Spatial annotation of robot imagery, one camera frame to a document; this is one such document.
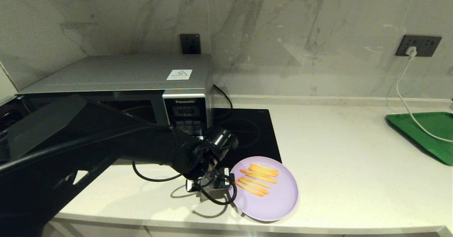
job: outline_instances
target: plug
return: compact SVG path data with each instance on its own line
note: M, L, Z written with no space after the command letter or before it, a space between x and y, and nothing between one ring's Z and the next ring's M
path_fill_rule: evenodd
M417 56L417 48L414 46L408 47L406 50L406 55L409 56L409 59L414 58L415 56Z

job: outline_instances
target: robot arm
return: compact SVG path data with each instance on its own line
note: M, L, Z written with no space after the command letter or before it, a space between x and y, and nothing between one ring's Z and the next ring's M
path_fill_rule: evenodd
M200 140L77 95L64 98L0 132L0 232L36 235L118 158L168 165L194 183L223 183L216 165L236 146L223 129ZM74 184L78 170L88 173Z

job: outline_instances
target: silver microwave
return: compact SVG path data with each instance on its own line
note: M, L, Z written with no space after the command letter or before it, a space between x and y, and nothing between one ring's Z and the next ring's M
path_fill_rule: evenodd
M213 121L209 55L90 56L21 90L35 111L79 94L139 116L203 136Z

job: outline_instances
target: black cooktop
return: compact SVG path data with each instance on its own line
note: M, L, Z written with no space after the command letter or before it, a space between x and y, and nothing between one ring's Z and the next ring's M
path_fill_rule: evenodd
M282 162L267 109L216 108L214 111L216 117L228 114L228 118L216 120L214 125L230 130L236 135L239 145L235 150L228 151L220 167L231 169L242 159L252 156L264 156Z

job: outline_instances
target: wall outlet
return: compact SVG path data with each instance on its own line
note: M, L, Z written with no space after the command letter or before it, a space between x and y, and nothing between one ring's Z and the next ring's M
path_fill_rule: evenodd
M401 44L396 50L395 56L407 56L406 50L410 46L417 47L417 56L431 57L439 45L442 37L422 36L422 35L404 35Z
M181 50L183 55L201 54L200 35L199 34L180 34Z

